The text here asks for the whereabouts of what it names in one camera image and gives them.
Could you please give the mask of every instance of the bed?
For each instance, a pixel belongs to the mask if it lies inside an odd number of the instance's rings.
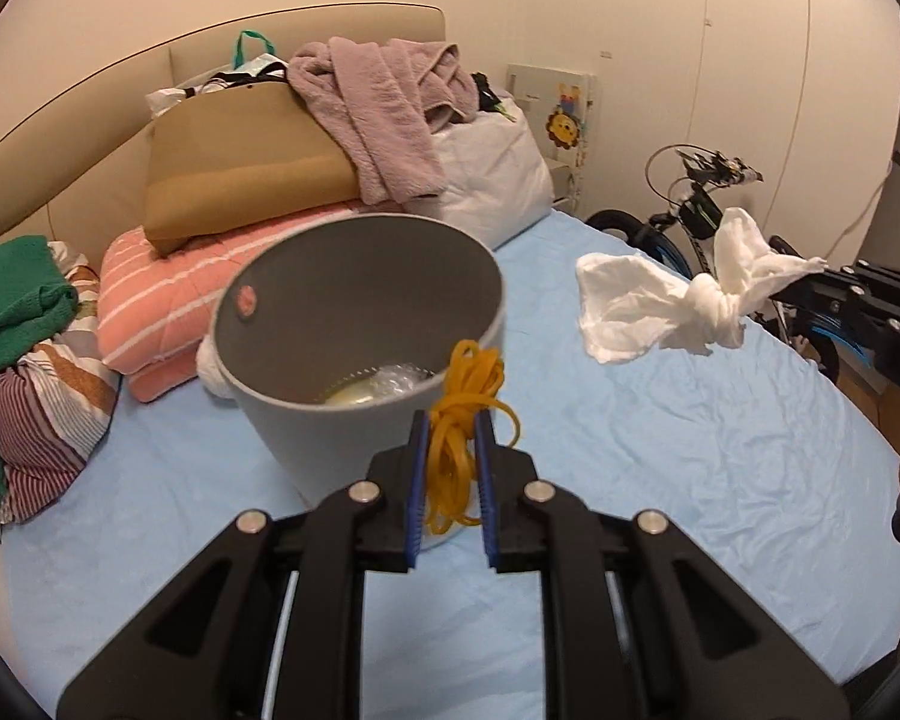
[[[139,223],[144,94],[226,62],[241,28],[281,52],[344,34],[439,39],[439,10],[334,5],[215,25],[127,57],[0,142],[0,240],[64,239],[100,264]],[[19,170],[25,159],[29,170]],[[583,352],[574,261],[622,242],[554,212],[497,252],[508,290],[503,397],[541,475],[594,509],[662,509],[765,605],[835,680],[892,650],[898,458],[811,362],[755,325],[743,349],[655,350],[619,367]],[[243,509],[302,510],[240,410],[198,382],[154,404],[124,392],[68,493],[0,543],[0,652],[53,716],[87,659]],[[367,580],[367,718],[541,716],[533,577],[485,569],[480,535]]]

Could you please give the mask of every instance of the bicycle wheel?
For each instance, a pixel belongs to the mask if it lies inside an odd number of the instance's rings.
[[[586,220],[586,223],[594,229],[625,241],[634,248],[639,248],[671,271],[686,278],[693,278],[693,271],[691,271],[686,258],[680,253],[674,242],[663,233],[650,229],[640,237],[639,244],[636,242],[637,233],[641,232],[646,225],[634,215],[615,209],[597,211]]]
[[[774,338],[780,337],[780,323],[778,319],[767,319],[765,322],[759,322],[758,324]],[[840,355],[837,354],[836,344],[827,336],[818,333],[813,327],[807,328],[806,335],[802,336],[802,338],[804,338],[806,343],[803,348],[797,350],[800,357],[816,362],[817,370],[836,384],[837,379],[840,378]]]

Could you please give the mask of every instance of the striped fabric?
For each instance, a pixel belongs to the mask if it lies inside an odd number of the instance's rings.
[[[100,342],[103,362],[127,375],[149,402],[197,375],[197,346],[234,274],[290,232],[352,215],[358,200],[327,205],[188,242],[159,257],[143,228],[122,234],[103,255]]]
[[[120,377],[97,349],[100,282],[82,255],[62,242],[49,246],[77,288],[77,315],[0,374],[0,457],[8,488],[1,523],[30,519],[63,495],[106,433],[117,401]]]

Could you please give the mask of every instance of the green sweater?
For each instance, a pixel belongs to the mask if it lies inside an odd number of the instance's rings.
[[[58,333],[77,312],[77,290],[60,274],[42,235],[0,245],[0,371]],[[0,504],[7,479],[0,459]]]

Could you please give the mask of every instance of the headboard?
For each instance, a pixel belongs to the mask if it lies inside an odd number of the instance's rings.
[[[284,58],[333,35],[358,43],[444,38],[426,5],[333,4],[247,16],[173,38],[88,76],[0,141],[0,241],[39,233],[67,241],[98,268],[110,242],[141,223],[149,162],[144,95],[226,65],[241,29]]]

